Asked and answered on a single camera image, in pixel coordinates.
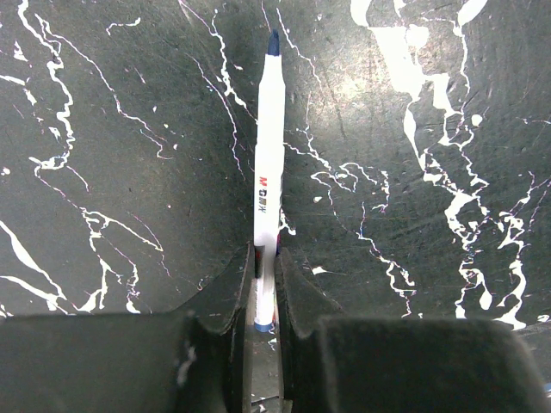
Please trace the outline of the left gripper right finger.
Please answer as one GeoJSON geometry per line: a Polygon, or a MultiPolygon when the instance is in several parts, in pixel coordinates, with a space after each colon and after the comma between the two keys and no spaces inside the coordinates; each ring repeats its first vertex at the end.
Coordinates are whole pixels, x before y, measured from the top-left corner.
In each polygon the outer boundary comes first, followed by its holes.
{"type": "Polygon", "coordinates": [[[285,412],[547,412],[525,343],[484,319],[355,317],[275,261],[285,412]]]}

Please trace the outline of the blue marker pen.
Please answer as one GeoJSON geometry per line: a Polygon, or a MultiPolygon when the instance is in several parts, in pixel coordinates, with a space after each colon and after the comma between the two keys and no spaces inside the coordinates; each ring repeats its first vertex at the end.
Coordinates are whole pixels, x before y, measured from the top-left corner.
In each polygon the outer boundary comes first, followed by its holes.
{"type": "Polygon", "coordinates": [[[272,328],[275,304],[275,259],[279,249],[282,196],[285,83],[277,30],[269,37],[258,86],[257,142],[254,159],[253,244],[255,247],[256,310],[254,326],[272,328]]]}

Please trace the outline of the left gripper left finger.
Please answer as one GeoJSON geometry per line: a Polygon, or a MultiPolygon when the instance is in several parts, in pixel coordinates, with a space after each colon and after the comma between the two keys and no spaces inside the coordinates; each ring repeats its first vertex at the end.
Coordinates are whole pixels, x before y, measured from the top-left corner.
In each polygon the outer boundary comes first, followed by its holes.
{"type": "Polygon", "coordinates": [[[246,245],[172,311],[4,319],[2,411],[249,411],[253,280],[246,245]]]}

